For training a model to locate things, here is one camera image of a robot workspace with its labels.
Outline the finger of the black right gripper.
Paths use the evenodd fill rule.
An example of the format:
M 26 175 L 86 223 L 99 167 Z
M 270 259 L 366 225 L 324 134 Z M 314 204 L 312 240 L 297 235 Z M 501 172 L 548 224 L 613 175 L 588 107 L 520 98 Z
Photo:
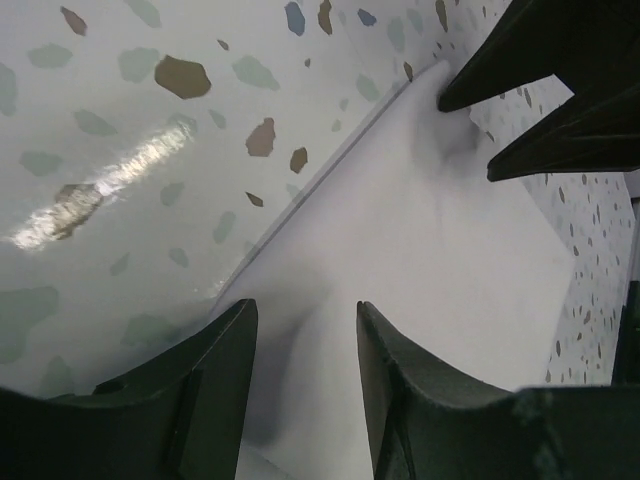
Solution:
M 638 45 L 637 1 L 513 1 L 438 108 L 453 112 L 550 76 L 577 94 Z
M 487 179 L 638 168 L 639 86 L 600 85 L 571 97 L 496 154 Z

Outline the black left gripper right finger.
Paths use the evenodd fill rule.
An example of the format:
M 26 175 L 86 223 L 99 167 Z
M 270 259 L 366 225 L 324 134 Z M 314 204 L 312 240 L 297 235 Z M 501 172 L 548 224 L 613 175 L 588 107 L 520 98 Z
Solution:
M 369 302 L 357 350 L 377 479 L 636 479 L 636 386 L 509 392 L 439 359 Z

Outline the white t shirt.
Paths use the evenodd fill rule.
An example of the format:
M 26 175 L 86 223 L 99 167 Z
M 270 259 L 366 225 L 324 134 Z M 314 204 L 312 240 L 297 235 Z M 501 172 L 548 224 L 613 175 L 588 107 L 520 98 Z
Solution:
M 542 382 L 574 263 L 491 141 L 436 98 L 439 62 L 406 85 L 218 300 L 259 325 L 243 439 L 294 479 L 372 477 L 356 305 L 461 371 Z

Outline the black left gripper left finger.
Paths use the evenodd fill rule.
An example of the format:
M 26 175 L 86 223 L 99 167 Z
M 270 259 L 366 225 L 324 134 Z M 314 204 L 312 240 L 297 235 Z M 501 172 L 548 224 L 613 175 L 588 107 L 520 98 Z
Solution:
M 90 395 L 3 389 L 2 478 L 234 478 L 257 330 L 257 305 L 243 299 Z

